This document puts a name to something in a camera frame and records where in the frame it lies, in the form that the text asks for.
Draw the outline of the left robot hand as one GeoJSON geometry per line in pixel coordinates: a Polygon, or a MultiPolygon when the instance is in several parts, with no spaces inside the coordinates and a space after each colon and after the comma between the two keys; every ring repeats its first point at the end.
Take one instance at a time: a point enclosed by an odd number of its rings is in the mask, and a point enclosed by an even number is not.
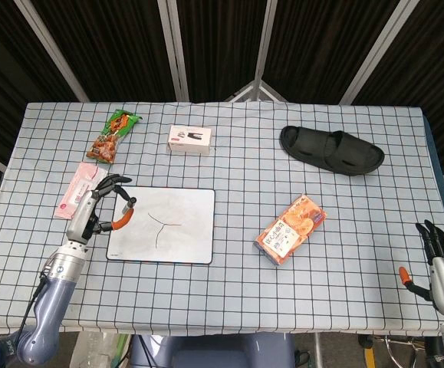
{"type": "Polygon", "coordinates": [[[68,226],[67,240],[86,245],[94,234],[112,232],[126,226],[133,217],[136,197],[131,197],[121,185],[131,181],[129,177],[111,174],[102,179],[95,188],[86,191],[68,226]],[[115,192],[127,202],[123,217],[117,221],[100,222],[96,214],[97,203],[110,192],[115,192]]]}

